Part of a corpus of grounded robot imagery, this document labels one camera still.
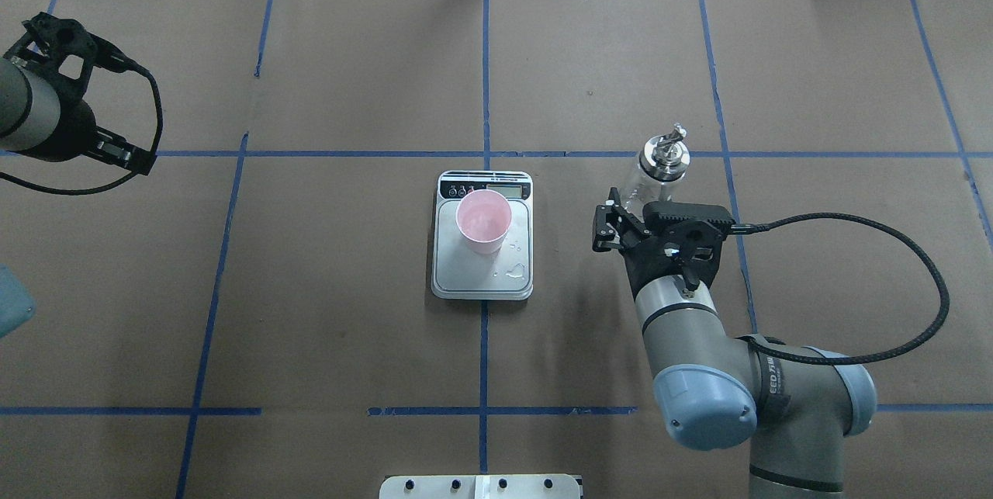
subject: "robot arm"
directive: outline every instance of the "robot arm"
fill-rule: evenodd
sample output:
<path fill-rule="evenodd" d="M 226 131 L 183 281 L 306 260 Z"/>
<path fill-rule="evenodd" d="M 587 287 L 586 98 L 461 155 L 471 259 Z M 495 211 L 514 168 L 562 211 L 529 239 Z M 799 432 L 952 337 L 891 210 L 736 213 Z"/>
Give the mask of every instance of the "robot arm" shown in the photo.
<path fill-rule="evenodd" d="M 689 165 L 685 131 L 650 139 L 625 190 L 593 217 L 593 251 L 624 256 L 666 429 L 689 449 L 751 443 L 749 496 L 844 497 L 842 442 L 868 428 L 877 407 L 865 362 L 915 349 L 940 329 L 950 298 L 939 270 L 911 238 L 864 217 L 809 213 L 772 224 L 737 224 L 723 206 L 671 202 Z M 645 204 L 642 215 L 632 210 Z M 896 237 L 921 259 L 939 290 L 939 313 L 892 350 L 847 357 L 787 346 L 760 334 L 730 338 L 710 297 L 723 241 L 801 220 L 848 220 Z"/>
<path fill-rule="evenodd" d="M 162 137 L 162 102 L 155 78 L 112 43 L 86 32 L 75 19 L 46 13 L 25 21 L 25 35 L 0 58 L 0 150 L 61 162 L 85 155 L 129 173 L 96 189 L 48 189 L 5 173 L 0 178 L 52 194 L 82 195 L 109 190 L 136 175 L 148 175 Z M 67 58 L 81 61 L 77 78 L 63 74 Z M 135 71 L 149 81 L 155 99 L 156 134 L 149 150 L 97 126 L 82 99 L 93 68 Z"/>

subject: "water droplet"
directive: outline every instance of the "water droplet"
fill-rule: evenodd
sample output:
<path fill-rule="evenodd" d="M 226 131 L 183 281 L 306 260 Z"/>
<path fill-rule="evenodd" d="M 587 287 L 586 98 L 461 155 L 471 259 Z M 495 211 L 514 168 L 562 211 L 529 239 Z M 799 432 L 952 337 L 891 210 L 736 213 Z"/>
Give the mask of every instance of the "water droplet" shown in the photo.
<path fill-rule="evenodd" d="M 507 276 L 512 279 L 522 279 L 524 277 L 524 265 L 518 262 L 512 269 L 507 270 Z"/>

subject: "gray cylinder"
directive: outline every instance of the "gray cylinder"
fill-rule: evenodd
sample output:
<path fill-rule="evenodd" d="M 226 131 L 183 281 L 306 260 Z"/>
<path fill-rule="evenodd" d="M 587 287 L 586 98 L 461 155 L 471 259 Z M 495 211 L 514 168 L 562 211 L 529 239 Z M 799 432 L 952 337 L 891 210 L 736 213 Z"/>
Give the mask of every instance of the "gray cylinder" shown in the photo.
<path fill-rule="evenodd" d="M 61 104 L 49 82 L 0 58 L 0 150 L 45 142 L 59 125 Z"/>

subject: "black device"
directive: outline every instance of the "black device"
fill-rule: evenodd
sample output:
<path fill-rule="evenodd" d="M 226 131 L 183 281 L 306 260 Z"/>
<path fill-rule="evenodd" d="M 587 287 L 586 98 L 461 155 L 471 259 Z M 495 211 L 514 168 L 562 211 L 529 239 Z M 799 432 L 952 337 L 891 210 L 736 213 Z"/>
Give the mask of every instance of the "black device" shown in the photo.
<path fill-rule="evenodd" d="M 27 29 L 24 36 L 0 60 L 0 150 L 49 162 L 85 155 L 129 173 L 115 183 L 85 191 L 48 189 L 6 173 L 0 173 L 0 178 L 42 192 L 81 195 L 109 190 L 135 175 L 148 175 L 162 137 L 162 102 L 151 72 L 113 43 L 86 32 L 75 19 L 40 12 L 22 25 Z M 61 71 L 70 57 L 79 61 L 76 78 Z M 93 68 L 117 74 L 135 71 L 148 79 L 157 120 L 149 150 L 97 126 L 93 111 L 82 99 Z"/>
<path fill-rule="evenodd" d="M 688 290 L 710 286 L 721 264 L 721 247 L 734 217 L 723 206 L 656 201 L 645 205 L 645 222 L 625 210 L 611 187 L 611 204 L 593 216 L 593 251 L 619 251 L 625 259 L 631 294 L 663 276 L 681 275 Z"/>

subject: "metal bottle cap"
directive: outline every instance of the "metal bottle cap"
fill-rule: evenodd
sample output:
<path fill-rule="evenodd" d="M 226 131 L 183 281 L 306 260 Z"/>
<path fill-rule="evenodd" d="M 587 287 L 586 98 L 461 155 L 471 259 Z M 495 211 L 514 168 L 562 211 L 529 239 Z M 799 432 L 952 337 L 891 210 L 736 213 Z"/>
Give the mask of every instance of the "metal bottle cap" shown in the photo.
<path fill-rule="evenodd" d="M 642 170 L 656 181 L 668 183 L 686 173 L 689 167 L 689 150 L 682 140 L 686 129 L 679 123 L 673 125 L 673 132 L 652 136 L 645 142 L 645 148 L 638 153 L 638 163 Z"/>

